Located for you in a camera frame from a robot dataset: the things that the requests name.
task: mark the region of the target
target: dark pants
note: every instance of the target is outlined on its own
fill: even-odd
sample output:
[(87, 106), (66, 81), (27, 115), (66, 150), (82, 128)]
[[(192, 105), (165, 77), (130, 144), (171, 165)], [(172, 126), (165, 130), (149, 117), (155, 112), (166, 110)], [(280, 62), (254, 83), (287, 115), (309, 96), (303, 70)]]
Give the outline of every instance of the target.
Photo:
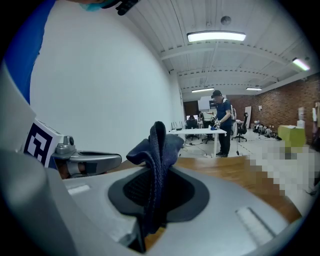
[(228, 155), (230, 150), (231, 125), (223, 126), (221, 129), (226, 131), (226, 134), (219, 133), (220, 151)]

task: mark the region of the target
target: fluorescent light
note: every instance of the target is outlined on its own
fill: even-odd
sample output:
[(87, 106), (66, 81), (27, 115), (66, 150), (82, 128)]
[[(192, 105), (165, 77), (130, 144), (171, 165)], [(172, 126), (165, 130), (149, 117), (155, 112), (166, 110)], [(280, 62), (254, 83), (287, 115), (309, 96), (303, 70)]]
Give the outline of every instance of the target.
[(248, 91), (261, 91), (261, 88), (247, 88)]
[(243, 41), (246, 34), (233, 31), (200, 31), (186, 34), (189, 42), (201, 40), (236, 40)]
[(209, 88), (209, 89), (199, 89), (199, 90), (193, 90), (193, 93), (199, 93), (199, 92), (205, 92), (205, 91), (213, 91), (215, 88)]
[(309, 67), (307, 64), (303, 63), (303, 62), (302, 62), (300, 59), (298, 59), (298, 58), (294, 58), (294, 59), (293, 59), (293, 63), (296, 64), (299, 68), (303, 69), (304, 71), (310, 69), (310, 67)]

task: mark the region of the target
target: cap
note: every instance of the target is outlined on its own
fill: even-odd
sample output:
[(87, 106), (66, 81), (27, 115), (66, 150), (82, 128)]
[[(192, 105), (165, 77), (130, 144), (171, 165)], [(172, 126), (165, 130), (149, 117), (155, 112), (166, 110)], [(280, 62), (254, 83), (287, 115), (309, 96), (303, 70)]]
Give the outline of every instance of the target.
[(213, 98), (214, 98), (214, 96), (220, 96), (220, 95), (222, 95), (221, 91), (219, 91), (219, 90), (215, 90), (215, 91), (212, 93), (211, 98), (213, 99)]

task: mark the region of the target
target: office chair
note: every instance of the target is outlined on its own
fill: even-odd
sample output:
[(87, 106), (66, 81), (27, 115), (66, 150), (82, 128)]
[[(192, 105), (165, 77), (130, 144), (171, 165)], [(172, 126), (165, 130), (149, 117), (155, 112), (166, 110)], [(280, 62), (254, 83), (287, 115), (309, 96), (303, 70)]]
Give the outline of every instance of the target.
[(245, 141), (247, 141), (247, 139), (242, 136), (247, 133), (247, 127), (246, 127), (247, 119), (248, 119), (248, 113), (244, 113), (244, 121), (242, 124), (238, 125), (237, 136), (231, 138), (231, 140), (238, 138), (239, 139), (238, 142), (240, 142), (240, 139), (244, 139)]
[[(210, 121), (203, 121), (203, 127), (208, 128), (210, 124)], [(202, 141), (205, 141), (205, 144), (208, 143), (208, 141), (215, 141), (212, 134), (207, 134), (205, 138), (202, 139)]]
[[(197, 120), (187, 120), (186, 121), (186, 128), (187, 129), (196, 129), (197, 128)], [(198, 135), (195, 135), (195, 134), (190, 134), (190, 135), (187, 135), (186, 138), (191, 138), (191, 140), (193, 140), (193, 138), (197, 138), (199, 139), (199, 136)]]

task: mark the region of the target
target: dark blue towel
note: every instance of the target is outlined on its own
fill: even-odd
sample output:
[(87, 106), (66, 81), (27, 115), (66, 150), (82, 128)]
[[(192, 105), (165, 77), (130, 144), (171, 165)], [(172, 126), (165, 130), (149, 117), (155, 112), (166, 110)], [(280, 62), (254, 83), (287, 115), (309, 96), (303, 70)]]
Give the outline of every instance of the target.
[(135, 165), (145, 162), (152, 171), (149, 199), (144, 207), (144, 234), (154, 234), (161, 225), (163, 216), (163, 195), (167, 184), (168, 168), (178, 159), (184, 140), (173, 134), (166, 134), (165, 125), (157, 121), (150, 129), (148, 139), (141, 141), (126, 158)]

